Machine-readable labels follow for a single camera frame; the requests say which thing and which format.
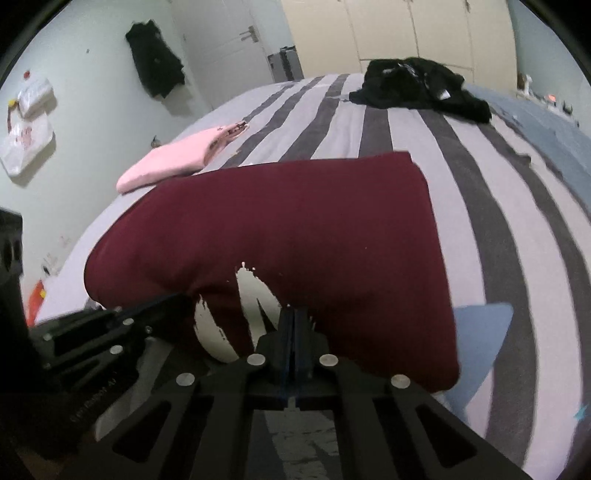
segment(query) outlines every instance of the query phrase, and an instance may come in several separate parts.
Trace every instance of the cream wardrobe door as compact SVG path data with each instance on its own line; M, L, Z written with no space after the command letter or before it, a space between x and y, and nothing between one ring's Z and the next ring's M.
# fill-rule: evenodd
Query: cream wardrobe door
M418 54L446 65L472 68L465 0L412 0Z
M517 88L515 34L506 0L467 0L477 85L499 92Z
M406 0L346 0L359 58L417 56L413 20Z
M347 7L340 0L282 0L306 77L361 72Z

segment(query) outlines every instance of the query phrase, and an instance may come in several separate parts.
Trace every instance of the black metal bracket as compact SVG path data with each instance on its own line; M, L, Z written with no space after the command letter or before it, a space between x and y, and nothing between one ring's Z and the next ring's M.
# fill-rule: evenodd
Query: black metal bracket
M214 374L179 375L60 480L244 476L252 411L332 410L345 480L530 478L407 377L363 373L329 354L305 310L284 309L256 353Z

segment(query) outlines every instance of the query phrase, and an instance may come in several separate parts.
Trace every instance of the orange object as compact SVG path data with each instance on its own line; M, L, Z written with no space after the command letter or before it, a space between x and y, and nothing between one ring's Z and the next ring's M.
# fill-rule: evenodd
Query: orange object
M39 313L39 309L43 304L43 300L45 300L46 291L43 287L43 282L39 280L29 296L29 301L27 304L27 326L33 327L35 326L35 319L37 318L37 313Z

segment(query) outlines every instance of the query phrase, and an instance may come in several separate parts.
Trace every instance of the plastic bag on wall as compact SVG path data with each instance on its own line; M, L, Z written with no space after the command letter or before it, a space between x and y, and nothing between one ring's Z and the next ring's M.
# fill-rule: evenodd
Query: plastic bag on wall
M29 120L19 119L14 125L8 111L8 135L0 143L0 160L10 177L16 177L49 145L53 128L45 112Z
M36 80L18 94L18 105L23 117L28 117L48 100L53 98L53 87L49 80Z

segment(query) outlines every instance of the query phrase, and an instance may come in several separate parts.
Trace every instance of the black clothing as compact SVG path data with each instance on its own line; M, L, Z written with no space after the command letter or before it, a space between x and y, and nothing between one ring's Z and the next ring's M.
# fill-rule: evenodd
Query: black clothing
M491 110L484 100L462 90L464 77L432 60L372 60L353 103L376 108L433 109L488 123Z
M125 34L142 85L152 97L166 97L175 85L184 85L183 64L162 39L160 29L150 20L135 23Z

